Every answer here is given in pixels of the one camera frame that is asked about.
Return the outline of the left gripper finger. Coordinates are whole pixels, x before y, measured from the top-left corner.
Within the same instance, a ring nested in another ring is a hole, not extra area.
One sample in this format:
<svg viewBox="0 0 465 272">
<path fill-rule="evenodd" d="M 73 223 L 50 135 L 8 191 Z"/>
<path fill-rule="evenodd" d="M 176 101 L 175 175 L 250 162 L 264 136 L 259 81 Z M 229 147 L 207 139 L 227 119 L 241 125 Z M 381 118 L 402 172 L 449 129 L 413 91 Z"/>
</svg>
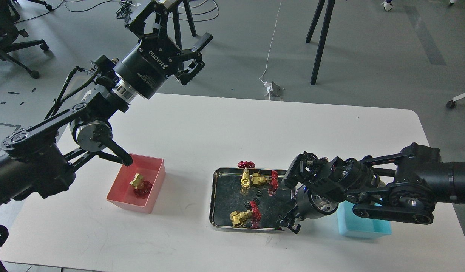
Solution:
<svg viewBox="0 0 465 272">
<path fill-rule="evenodd" d="M 202 60 L 202 50 L 213 39 L 213 35 L 206 32 L 191 49 L 180 50 L 180 54 L 174 57 L 178 70 L 174 73 L 179 83 L 187 85 L 205 66 Z"/>
<path fill-rule="evenodd" d="M 140 40 L 179 42 L 179 0 L 151 0 L 131 14 L 125 27 Z M 173 38 L 168 35 L 168 23 L 172 16 Z"/>
</svg>

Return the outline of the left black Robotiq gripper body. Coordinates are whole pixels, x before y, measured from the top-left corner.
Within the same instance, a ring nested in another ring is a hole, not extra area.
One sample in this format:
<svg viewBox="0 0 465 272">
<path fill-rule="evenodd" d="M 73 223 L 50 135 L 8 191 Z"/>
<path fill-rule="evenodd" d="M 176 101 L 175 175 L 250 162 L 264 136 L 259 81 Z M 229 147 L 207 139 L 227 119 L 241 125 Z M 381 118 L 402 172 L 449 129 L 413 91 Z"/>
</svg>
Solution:
<svg viewBox="0 0 465 272">
<path fill-rule="evenodd" d="M 114 71 L 142 97 L 150 99 L 177 72 L 178 65 L 170 63 L 170 58 L 178 54 L 179 46 L 168 36 L 164 40 L 143 36 Z"/>
</svg>

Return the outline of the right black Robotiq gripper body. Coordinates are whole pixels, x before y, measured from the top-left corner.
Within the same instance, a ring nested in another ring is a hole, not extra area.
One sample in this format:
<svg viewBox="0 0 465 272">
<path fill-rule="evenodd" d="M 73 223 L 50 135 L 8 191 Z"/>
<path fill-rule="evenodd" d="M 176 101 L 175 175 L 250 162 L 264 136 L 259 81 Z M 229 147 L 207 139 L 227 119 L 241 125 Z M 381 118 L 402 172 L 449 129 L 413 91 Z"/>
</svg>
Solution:
<svg viewBox="0 0 465 272">
<path fill-rule="evenodd" d="M 293 189 L 291 195 L 295 205 L 289 211 L 289 218 L 293 221 L 315 220 L 333 215 L 339 207 L 339 203 L 319 196 L 305 186 Z"/>
</svg>

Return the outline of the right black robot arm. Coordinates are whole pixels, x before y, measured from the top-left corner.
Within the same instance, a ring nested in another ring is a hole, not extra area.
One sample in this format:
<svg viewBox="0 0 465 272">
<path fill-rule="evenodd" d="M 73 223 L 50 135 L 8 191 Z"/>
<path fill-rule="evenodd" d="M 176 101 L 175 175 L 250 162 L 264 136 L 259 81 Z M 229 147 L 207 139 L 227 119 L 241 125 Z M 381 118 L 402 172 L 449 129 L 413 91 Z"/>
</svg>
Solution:
<svg viewBox="0 0 465 272">
<path fill-rule="evenodd" d="M 465 204 L 465 162 L 442 162 L 440 150 L 412 143 L 400 153 L 331 161 L 300 153 L 281 185 L 294 189 L 294 206 L 277 219 L 299 233 L 298 221 L 334 214 L 340 203 L 352 203 L 360 218 L 431 224 L 436 204 Z"/>
</svg>

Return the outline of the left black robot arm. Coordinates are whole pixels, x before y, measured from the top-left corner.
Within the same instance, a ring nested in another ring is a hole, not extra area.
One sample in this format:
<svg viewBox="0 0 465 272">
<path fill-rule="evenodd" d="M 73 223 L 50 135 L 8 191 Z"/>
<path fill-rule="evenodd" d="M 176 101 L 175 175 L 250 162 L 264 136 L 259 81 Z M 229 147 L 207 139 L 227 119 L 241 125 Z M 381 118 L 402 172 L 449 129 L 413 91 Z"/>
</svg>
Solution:
<svg viewBox="0 0 465 272">
<path fill-rule="evenodd" d="M 180 40 L 179 0 L 152 0 L 127 24 L 138 42 L 123 60 L 101 56 L 91 78 L 96 87 L 82 102 L 59 111 L 75 67 L 44 120 L 22 128 L 1 142 L 0 206 L 37 192 L 42 198 L 67 191 L 76 172 L 93 157 L 130 166 L 133 159 L 113 140 L 109 119 L 126 112 L 140 95 L 150 99 L 169 79 L 186 85 L 204 67 L 202 50 L 213 36 L 205 33 L 190 49 Z"/>
</svg>

